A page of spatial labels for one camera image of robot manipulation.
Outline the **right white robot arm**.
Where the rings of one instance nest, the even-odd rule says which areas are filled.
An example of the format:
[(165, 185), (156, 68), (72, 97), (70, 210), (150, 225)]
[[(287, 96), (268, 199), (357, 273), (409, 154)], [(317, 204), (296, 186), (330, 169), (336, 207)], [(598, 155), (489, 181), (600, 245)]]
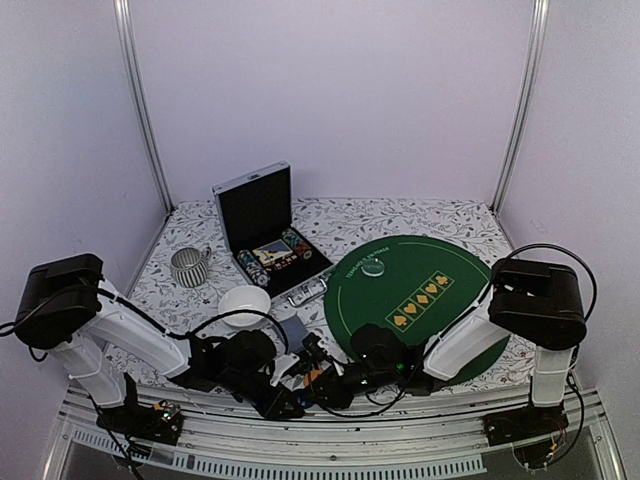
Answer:
[(486, 350), (516, 335), (535, 346), (529, 405), (518, 412), (517, 427), (524, 435), (539, 435), (563, 403), (573, 356), (587, 335), (595, 305), (583, 303), (574, 269), (520, 259), (528, 249), (499, 259), (471, 305), (419, 346), (409, 348), (374, 324), (360, 327), (352, 337), (355, 362), (310, 377), (307, 396), (342, 416), (355, 396), (391, 384), (400, 395), (430, 395)]

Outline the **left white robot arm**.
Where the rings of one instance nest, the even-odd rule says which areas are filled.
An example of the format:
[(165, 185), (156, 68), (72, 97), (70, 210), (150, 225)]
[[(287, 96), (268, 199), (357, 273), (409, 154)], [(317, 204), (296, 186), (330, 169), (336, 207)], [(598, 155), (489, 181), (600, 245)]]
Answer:
[(134, 382), (113, 371), (101, 342), (136, 356), (179, 387), (202, 392), (222, 387), (265, 419), (303, 416), (298, 396), (273, 379), (277, 351), (267, 334), (172, 332), (122, 296), (102, 267), (94, 254), (34, 267), (16, 318), (2, 325), (2, 336), (14, 335), (57, 359), (128, 434), (141, 433), (149, 415), (137, 403)]

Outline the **clear acrylic dealer button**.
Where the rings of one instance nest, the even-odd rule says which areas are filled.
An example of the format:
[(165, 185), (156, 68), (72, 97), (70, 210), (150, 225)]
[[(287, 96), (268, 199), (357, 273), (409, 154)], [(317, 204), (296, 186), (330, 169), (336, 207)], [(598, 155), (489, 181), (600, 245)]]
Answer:
[(368, 277), (380, 277), (385, 272), (385, 264), (379, 258), (368, 258), (363, 261), (361, 271)]

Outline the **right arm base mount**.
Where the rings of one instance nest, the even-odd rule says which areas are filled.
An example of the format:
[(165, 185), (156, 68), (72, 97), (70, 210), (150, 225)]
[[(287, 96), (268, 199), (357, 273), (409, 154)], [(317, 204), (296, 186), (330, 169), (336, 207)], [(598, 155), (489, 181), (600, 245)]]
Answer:
[(490, 446), (528, 441), (512, 451), (516, 461), (529, 470), (549, 465), (566, 439), (569, 425), (564, 403), (553, 407), (524, 407), (487, 414), (482, 418)]

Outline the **orange big blind button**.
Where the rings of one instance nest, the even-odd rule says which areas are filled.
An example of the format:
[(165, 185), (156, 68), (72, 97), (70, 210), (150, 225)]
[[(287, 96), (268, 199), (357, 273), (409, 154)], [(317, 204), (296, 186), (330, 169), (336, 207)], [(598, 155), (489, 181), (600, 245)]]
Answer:
[(323, 374), (322, 370), (311, 370), (304, 375), (304, 385), (308, 386), (313, 383), (320, 375)]

